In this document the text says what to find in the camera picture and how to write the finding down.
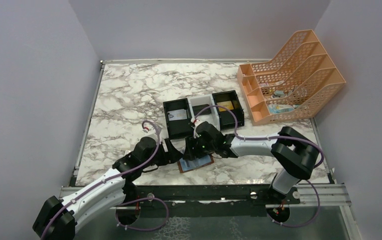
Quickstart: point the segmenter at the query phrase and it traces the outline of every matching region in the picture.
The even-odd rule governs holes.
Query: white wall
[[[329,0],[70,0],[101,59],[272,58]]]
[[[0,240],[33,222],[72,174],[99,73],[67,0],[0,0]]]
[[[332,0],[316,34],[347,80],[317,116],[363,239],[382,239],[382,1]]]

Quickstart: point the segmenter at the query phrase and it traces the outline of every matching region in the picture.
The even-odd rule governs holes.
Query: purple cable
[[[311,187],[313,188],[313,190],[314,190],[314,192],[316,193],[316,198],[317,198],[317,210],[316,210],[316,213],[314,214],[314,216],[309,220],[309,221],[307,221],[307,222],[305,222],[305,223],[301,223],[301,224],[296,224],[296,225],[288,225],[288,224],[284,224],[284,223],[280,223],[280,222],[278,222],[278,221],[276,221],[276,220],[274,220],[270,215],[268,215],[269,217],[270,217],[270,219],[272,219],[272,222],[274,222],[274,223],[276,223],[276,224],[278,224],[278,225],[281,225],[281,226],[283,226],[283,227],[286,227],[286,228],[300,228],[300,227],[304,227],[304,226],[307,226],[307,225],[309,225],[309,224],[311,224],[316,218],[317,218],[317,216],[319,215],[319,212],[320,212],[320,199],[319,199],[319,193],[317,192],[317,190],[316,190],[316,188],[314,187],[314,185],[311,183],[311,182],[309,182],[309,181],[307,181],[307,180],[305,180],[306,182],[308,182],[310,185],[311,185]]]
[[[158,151],[158,147],[160,146],[160,133],[161,133],[161,128],[159,128],[157,125],[155,125],[155,123],[153,123],[153,122],[151,122],[151,121],[148,121],[148,120],[144,120],[144,121],[142,122],[142,128],[144,128],[144,124],[145,124],[145,123],[149,123],[149,124],[151,124],[152,127],[155,129],[155,134],[157,135],[157,146],[155,147],[155,150],[154,150],[154,152],[152,153],[152,155],[151,155],[145,162],[143,162],[142,164],[140,164],[139,166],[134,167],[134,168],[132,168],[132,169],[130,169],[130,170],[121,172],[121,173],[119,173],[119,174],[113,175],[113,176],[111,176],[111,177],[108,177],[108,178],[105,179],[105,181],[109,181],[109,180],[115,179],[116,177],[118,178],[118,177],[121,177],[121,176],[123,176],[123,175],[125,175],[125,174],[128,174],[128,173],[130,173],[130,172],[133,172],[133,171],[135,171],[135,170],[137,170],[137,169],[139,169],[139,168],[145,166],[147,163],[149,163],[149,162],[152,160],[152,158],[154,158],[155,154],[156,154],[157,151]],[[90,187],[90,188],[88,188],[86,191],[84,191],[82,194],[80,194],[80,195],[78,195],[77,197],[75,197],[74,200],[75,200],[75,201],[78,201],[78,200],[81,199],[84,195],[88,194],[90,191],[92,191],[93,189],[95,189],[96,187],[98,187],[98,186],[101,185],[101,184],[104,184],[104,182],[103,182],[103,181],[100,181],[100,182],[96,183],[95,185],[93,185],[92,187]],[[68,202],[68,203],[66,203],[66,204],[64,205],[64,207],[62,207],[62,208],[61,208],[61,209],[60,209],[60,210],[59,210],[59,211],[58,211],[58,212],[57,212],[57,213],[50,219],[49,223],[46,225],[46,227],[45,227],[45,229],[44,229],[44,231],[43,231],[43,233],[42,233],[42,235],[41,235],[41,240],[44,240],[44,239],[45,239],[45,235],[46,235],[46,233],[48,232],[50,226],[54,223],[55,219],[57,219],[57,217],[58,217],[58,216],[59,216],[65,209],[67,209],[71,204],[73,204],[71,201]]]
[[[313,143],[311,141],[307,141],[305,139],[302,139],[302,138],[292,137],[292,136],[289,136],[289,137],[288,136],[273,136],[273,137],[271,136],[269,138],[267,138],[267,137],[265,137],[265,138],[264,137],[248,137],[247,138],[247,137],[242,137],[242,136],[238,135],[238,133],[236,132],[237,129],[238,129],[238,120],[236,119],[235,114],[231,110],[227,109],[224,106],[220,106],[220,105],[207,106],[207,107],[203,108],[199,113],[197,113],[197,115],[195,115],[194,118],[197,119],[197,117],[200,116],[201,113],[203,113],[205,110],[210,109],[210,108],[225,109],[226,111],[228,111],[232,115],[233,119],[235,120],[235,128],[233,130],[233,133],[235,134],[235,137],[237,139],[252,140],[252,141],[264,141],[264,140],[280,139],[281,138],[281,139],[289,139],[289,140],[294,140],[294,141],[300,141],[300,142],[303,142],[303,143],[311,145],[312,147],[316,148],[319,151],[319,153],[320,153],[320,161],[314,166],[314,168],[317,168],[318,166],[320,166],[323,163],[323,160],[325,159],[324,153],[323,153],[322,149],[320,149],[320,147],[318,145],[316,145],[315,143]]]
[[[142,232],[151,232],[151,231],[155,231],[155,230],[158,230],[162,227],[164,227],[164,225],[166,225],[167,223],[167,220],[169,219],[169,208],[167,207],[167,204],[159,199],[159,198],[156,198],[156,197],[144,197],[144,198],[140,198],[140,199],[136,199],[136,200],[133,200],[133,201],[129,201],[129,202],[125,202],[125,203],[122,203],[120,204],[119,206],[124,206],[124,205],[129,205],[129,204],[133,204],[133,203],[136,203],[136,202],[139,202],[139,201],[144,201],[144,200],[156,200],[156,201],[159,201],[161,202],[164,207],[166,208],[166,218],[164,218],[164,221],[161,225],[159,226],[156,226],[154,228],[138,228],[138,227],[133,227],[133,226],[128,226],[128,225],[123,225],[120,223],[120,220],[119,218],[117,217],[117,214],[116,214],[116,220],[117,220],[117,223],[118,225],[117,226],[122,226],[122,227],[125,227],[126,229],[132,229],[132,230],[137,230],[137,231],[142,231]]]
[[[320,161],[314,166],[315,168],[317,168],[319,165],[321,165],[322,163],[323,163],[323,160],[325,159],[325,157],[324,157],[324,153],[323,153],[323,151],[322,151],[322,149],[320,149],[320,147],[318,146],[318,145],[316,145],[315,143],[313,143],[313,142],[311,142],[311,141],[307,141],[307,140],[305,140],[305,139],[302,139],[302,138],[298,138],[298,137],[292,137],[292,136],[273,136],[273,137],[269,137],[269,138],[267,138],[267,137],[242,137],[242,136],[239,136],[238,135],[238,133],[236,132],[237,131],[237,129],[238,129],[238,120],[236,119],[236,116],[235,116],[235,114],[231,111],[231,110],[229,110],[229,109],[227,109],[226,107],[224,107],[224,106],[220,106],[220,105],[212,105],[212,106],[207,106],[207,107],[205,107],[205,108],[203,108],[199,113],[197,113],[197,115],[195,115],[195,119],[197,119],[197,117],[202,113],[202,112],[204,112],[205,110],[207,110],[207,109],[210,109],[210,108],[221,108],[221,109],[225,109],[226,111],[228,111],[231,115],[232,115],[232,117],[233,117],[233,119],[235,120],[235,128],[234,128],[234,130],[233,130],[233,133],[235,134],[235,137],[236,138],[238,138],[238,139],[241,139],[241,140],[250,140],[250,141],[264,141],[264,140],[270,140],[270,139],[289,139],[289,140],[294,140],[294,141],[300,141],[300,142],[303,142],[303,143],[306,143],[306,144],[309,144],[309,145],[311,145],[311,146],[313,146],[314,148],[316,148],[318,151],[319,151],[319,153],[320,153]],[[282,226],[285,226],[285,227],[289,227],[289,228],[299,228],[299,227],[303,227],[303,226],[306,226],[306,225],[309,225],[310,223],[312,223],[316,218],[317,218],[317,216],[319,215],[319,212],[320,212],[320,199],[319,199],[319,194],[318,194],[318,192],[317,192],[317,190],[316,190],[316,188],[314,187],[314,185],[311,183],[311,182],[309,182],[308,180],[306,180],[311,186],[312,186],[312,188],[314,189],[314,192],[316,193],[316,197],[317,197],[317,211],[316,211],[316,213],[314,214],[314,216],[309,220],[309,221],[307,221],[307,222],[305,222],[305,223],[302,223],[302,224],[297,224],[297,225],[287,225],[287,224],[281,224],[280,222],[277,222],[277,221],[273,221],[274,223],[276,223],[276,224],[279,224],[279,225],[282,225]]]

